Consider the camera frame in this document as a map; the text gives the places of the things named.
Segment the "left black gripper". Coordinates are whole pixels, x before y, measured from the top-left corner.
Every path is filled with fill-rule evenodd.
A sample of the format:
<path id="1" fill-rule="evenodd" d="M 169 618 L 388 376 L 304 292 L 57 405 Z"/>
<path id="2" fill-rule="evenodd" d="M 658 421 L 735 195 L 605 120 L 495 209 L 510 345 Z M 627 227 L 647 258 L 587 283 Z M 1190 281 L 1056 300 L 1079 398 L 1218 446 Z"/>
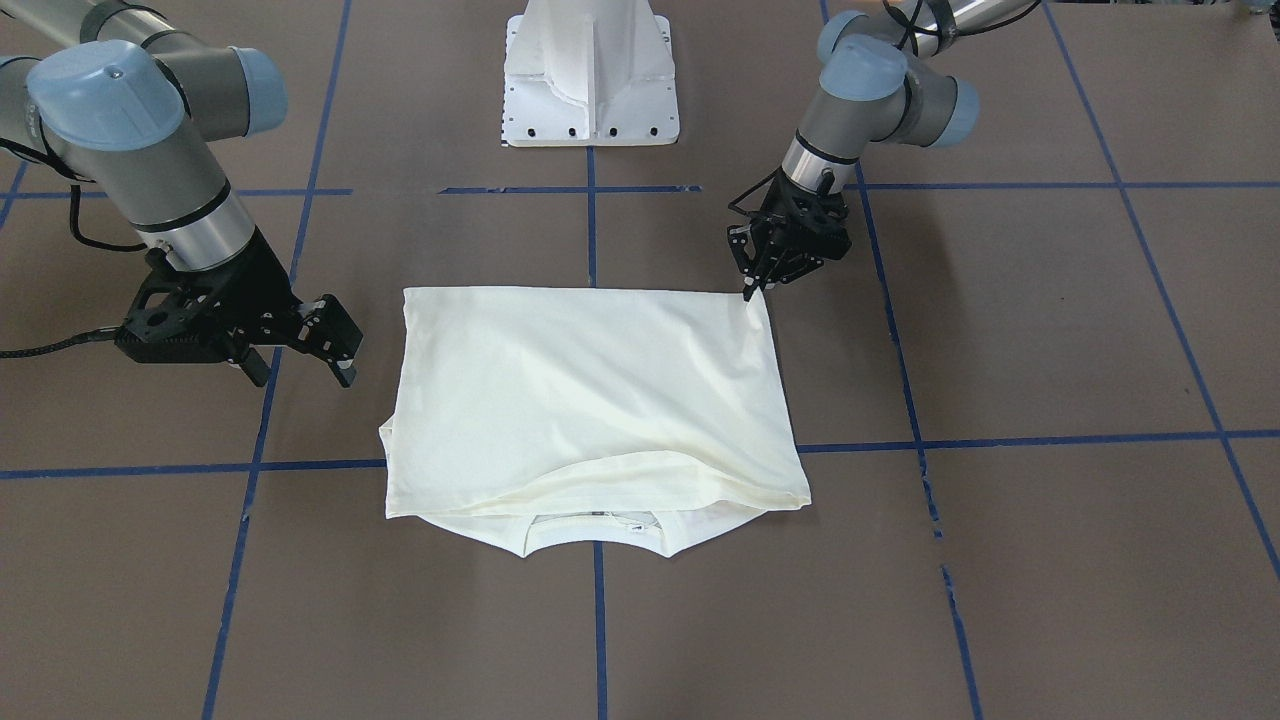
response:
<path id="1" fill-rule="evenodd" d="M 814 191 L 774 170 L 728 204 L 748 219 L 727 229 L 745 302 L 845 258 L 852 246 L 845 227 L 849 206 L 835 184 L 832 170 L 820 172 Z"/>

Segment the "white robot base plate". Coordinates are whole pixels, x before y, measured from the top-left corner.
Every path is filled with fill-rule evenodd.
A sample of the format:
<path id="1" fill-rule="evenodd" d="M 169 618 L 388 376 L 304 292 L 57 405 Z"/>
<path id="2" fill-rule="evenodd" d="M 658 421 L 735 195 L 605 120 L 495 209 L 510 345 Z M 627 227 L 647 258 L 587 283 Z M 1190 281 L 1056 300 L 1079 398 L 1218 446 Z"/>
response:
<path id="1" fill-rule="evenodd" d="M 676 143 L 669 20 L 649 1 L 530 1 L 506 23 L 508 147 Z"/>

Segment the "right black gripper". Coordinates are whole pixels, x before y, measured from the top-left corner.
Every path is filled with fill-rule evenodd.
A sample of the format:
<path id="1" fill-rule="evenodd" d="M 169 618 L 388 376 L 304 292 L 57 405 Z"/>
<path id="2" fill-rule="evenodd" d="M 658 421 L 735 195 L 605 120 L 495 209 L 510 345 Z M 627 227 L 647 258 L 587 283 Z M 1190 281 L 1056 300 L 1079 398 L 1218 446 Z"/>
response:
<path id="1" fill-rule="evenodd" d="M 114 345 L 137 363 L 232 363 L 265 388 L 271 366 L 259 346 L 285 346 L 330 365 L 342 388 L 358 369 L 364 332 L 340 301 L 325 293 L 306 304 L 261 231 L 230 260 L 204 272 L 179 272 L 150 249 L 150 273 L 134 296 Z"/>

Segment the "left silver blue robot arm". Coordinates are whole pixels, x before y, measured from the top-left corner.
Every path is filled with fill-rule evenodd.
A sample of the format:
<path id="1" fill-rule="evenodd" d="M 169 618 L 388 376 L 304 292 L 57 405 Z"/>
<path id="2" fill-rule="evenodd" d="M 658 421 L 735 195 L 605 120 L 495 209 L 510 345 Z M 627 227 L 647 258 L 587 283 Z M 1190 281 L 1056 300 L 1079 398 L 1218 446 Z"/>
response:
<path id="1" fill-rule="evenodd" d="M 973 131 L 980 100 L 972 85 L 928 67 L 959 40 L 1007 27 L 1033 1 L 883 1 L 873 13 L 832 15 L 820 31 L 820 73 L 782 163 L 756 188 L 759 208 L 727 231 L 742 296 L 791 283 L 844 258 L 844 187 L 873 143 L 947 147 Z"/>

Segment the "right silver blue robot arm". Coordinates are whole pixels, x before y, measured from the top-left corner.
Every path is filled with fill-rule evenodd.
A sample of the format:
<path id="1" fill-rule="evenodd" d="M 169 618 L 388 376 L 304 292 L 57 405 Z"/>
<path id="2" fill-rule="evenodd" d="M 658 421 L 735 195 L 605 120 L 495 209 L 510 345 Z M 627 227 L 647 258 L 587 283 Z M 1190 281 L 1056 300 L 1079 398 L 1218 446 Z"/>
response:
<path id="1" fill-rule="evenodd" d="M 3 356 L 109 341 L 136 363 L 227 363 L 262 387 L 270 370 L 259 348 L 288 347 L 351 386 L 362 331 L 335 296 L 294 295 L 210 150 L 283 123 L 274 60 L 206 44 L 136 3 L 5 1 L 3 14 L 59 45 L 44 59 L 3 59 L 3 151 L 68 181 L 68 225 L 90 247 L 81 187 L 100 187 L 150 268 L 119 324 Z"/>

